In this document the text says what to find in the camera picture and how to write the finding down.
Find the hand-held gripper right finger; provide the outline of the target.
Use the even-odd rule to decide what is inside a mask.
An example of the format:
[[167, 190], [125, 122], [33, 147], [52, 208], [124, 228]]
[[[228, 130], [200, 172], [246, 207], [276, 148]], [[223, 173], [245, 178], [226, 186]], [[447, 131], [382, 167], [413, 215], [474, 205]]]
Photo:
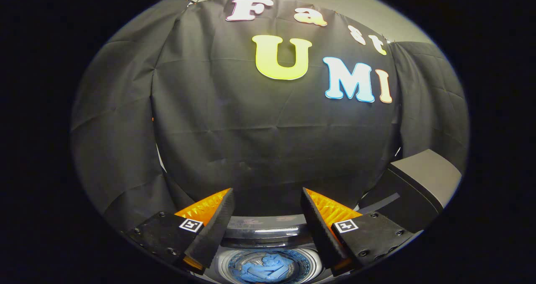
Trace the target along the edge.
[[379, 212], [359, 213], [306, 187], [300, 204], [320, 261], [335, 277], [379, 263], [414, 237]]

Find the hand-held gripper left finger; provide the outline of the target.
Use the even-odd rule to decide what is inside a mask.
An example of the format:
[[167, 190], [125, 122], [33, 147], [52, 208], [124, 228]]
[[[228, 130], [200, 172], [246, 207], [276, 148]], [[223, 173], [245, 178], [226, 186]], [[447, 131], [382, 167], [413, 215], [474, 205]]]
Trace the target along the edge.
[[126, 236], [166, 264], [203, 275], [216, 256], [234, 209], [234, 190], [228, 188], [176, 213], [160, 211], [126, 231]]

